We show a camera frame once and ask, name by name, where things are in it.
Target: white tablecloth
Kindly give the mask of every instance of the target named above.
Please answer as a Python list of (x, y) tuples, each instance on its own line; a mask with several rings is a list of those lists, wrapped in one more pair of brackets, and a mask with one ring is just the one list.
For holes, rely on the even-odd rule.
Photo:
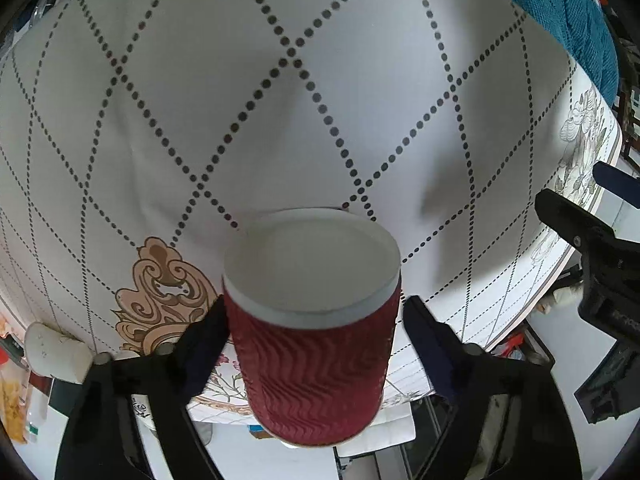
[[(0, 294), (95, 351), (200, 319), (259, 214), (343, 207), (398, 241), (405, 296), (490, 346), (594, 210), (615, 118), (509, 0), (64, 0), (2, 62)], [(383, 406), (430, 384), (398, 317)], [(229, 343), (191, 415), (248, 423)]]

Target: flower illustration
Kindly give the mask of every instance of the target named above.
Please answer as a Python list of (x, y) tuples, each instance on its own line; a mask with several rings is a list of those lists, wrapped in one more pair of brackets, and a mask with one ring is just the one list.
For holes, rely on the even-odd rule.
[(549, 255), (551, 249), (553, 249), (556, 242), (560, 239), (558, 233), (545, 227), (545, 235), (540, 240), (540, 243), (531, 252), (531, 259), (533, 264), (537, 265), (542, 263), (544, 259)]
[(580, 132), (591, 130), (596, 110), (596, 89), (594, 86), (580, 95), (580, 100), (569, 110), (569, 116), (560, 129), (560, 138), (572, 142)]
[(220, 366), (222, 365), (222, 363), (228, 363), (228, 362), (229, 362), (229, 358), (224, 354), (220, 354), (220, 357), (216, 361), (216, 366)]

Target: screw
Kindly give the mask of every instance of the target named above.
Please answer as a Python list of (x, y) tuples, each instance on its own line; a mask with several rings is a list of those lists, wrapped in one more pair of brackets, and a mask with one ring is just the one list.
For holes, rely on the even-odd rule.
[(477, 345), (476, 343), (465, 343), (463, 346), (463, 350), (466, 354), (469, 355), (482, 355), (484, 353), (482, 347)]
[(171, 352), (174, 351), (174, 344), (167, 341), (165, 343), (162, 343), (158, 348), (156, 348), (156, 355), (169, 355)]
[(109, 352), (100, 352), (96, 357), (94, 357), (95, 365), (105, 365), (109, 361), (111, 361), (111, 354)]

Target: tablecloth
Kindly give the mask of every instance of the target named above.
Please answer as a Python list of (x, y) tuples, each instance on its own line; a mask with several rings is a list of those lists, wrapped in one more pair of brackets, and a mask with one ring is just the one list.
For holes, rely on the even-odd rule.
[[(488, 347), (568, 254), (535, 194), (594, 210), (619, 143), (509, 0), (63, 0), (0, 68), (0, 294), (148, 353), (202, 318), (252, 219), (338, 207), (396, 238), (403, 298)], [(383, 407), (431, 390), (401, 319)], [(253, 421), (231, 341), (189, 407)]]

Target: paper cup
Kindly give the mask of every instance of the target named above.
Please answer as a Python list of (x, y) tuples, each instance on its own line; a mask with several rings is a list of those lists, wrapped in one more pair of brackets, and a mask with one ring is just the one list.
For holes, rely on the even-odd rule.
[(231, 247), (223, 279), (262, 427), (297, 446), (332, 446), (366, 428), (382, 400), (398, 314), (393, 237), (343, 211), (282, 211)]
[(69, 383), (82, 383), (94, 358), (82, 341), (68, 338), (39, 322), (27, 328), (24, 354), (36, 374)]

